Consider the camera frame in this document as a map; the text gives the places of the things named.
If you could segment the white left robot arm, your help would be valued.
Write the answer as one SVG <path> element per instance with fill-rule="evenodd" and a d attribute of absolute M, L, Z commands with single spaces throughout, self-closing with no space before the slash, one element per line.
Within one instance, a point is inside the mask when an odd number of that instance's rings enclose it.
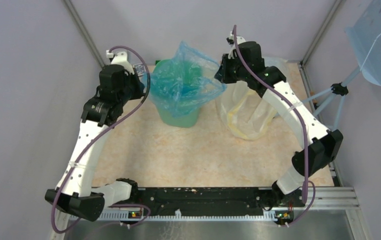
<path fill-rule="evenodd" d="M 145 99 L 144 88 L 134 67 L 110 64 L 99 72 L 99 86 L 83 106 L 79 134 L 67 168 L 57 186 L 45 193 L 45 200 L 52 205 L 53 222 L 56 213 L 94 222 L 103 209 L 115 203 L 122 202 L 127 207 L 137 204 L 135 182 L 118 179 L 92 187 L 92 181 L 110 131 L 135 112 L 122 116 L 125 104 Z"/>

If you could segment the blue plastic trash bag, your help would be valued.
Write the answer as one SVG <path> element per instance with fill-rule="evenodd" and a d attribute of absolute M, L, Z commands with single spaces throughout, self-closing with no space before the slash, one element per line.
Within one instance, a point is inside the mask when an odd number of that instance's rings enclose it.
<path fill-rule="evenodd" d="M 150 73 L 149 99 L 174 117 L 190 114 L 226 90 L 226 84 L 215 79 L 219 68 L 210 56 L 181 41 L 174 56 Z"/>

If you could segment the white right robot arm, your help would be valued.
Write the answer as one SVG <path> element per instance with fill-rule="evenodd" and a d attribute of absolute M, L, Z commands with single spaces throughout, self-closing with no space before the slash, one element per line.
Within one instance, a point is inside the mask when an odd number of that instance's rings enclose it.
<path fill-rule="evenodd" d="M 272 201 L 285 206 L 294 191 L 306 187 L 310 176 L 336 158 L 342 133 L 320 123 L 295 95 L 286 76 L 276 66 L 265 65 L 261 46 L 255 41 L 239 40 L 223 54 L 215 78 L 228 86 L 216 105 L 222 122 L 236 137 L 259 138 L 274 115 L 295 134 L 301 151 L 272 185 Z"/>

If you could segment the clear yellow-edged plastic bag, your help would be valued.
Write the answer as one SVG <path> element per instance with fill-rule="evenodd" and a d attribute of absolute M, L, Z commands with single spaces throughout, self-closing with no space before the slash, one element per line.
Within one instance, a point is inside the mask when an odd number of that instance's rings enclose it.
<path fill-rule="evenodd" d="M 223 125 L 237 138 L 254 141 L 268 130 L 277 111 L 246 82 L 228 84 L 215 99 L 216 110 Z"/>

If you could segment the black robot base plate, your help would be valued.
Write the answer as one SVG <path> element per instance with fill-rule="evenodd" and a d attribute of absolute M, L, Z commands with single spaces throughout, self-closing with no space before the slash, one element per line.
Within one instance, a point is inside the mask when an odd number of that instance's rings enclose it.
<path fill-rule="evenodd" d="M 151 216 L 260 216 L 273 208 L 304 207 L 301 190 L 283 195 L 270 187 L 147 187 L 133 190 L 121 204 L 141 204 Z"/>

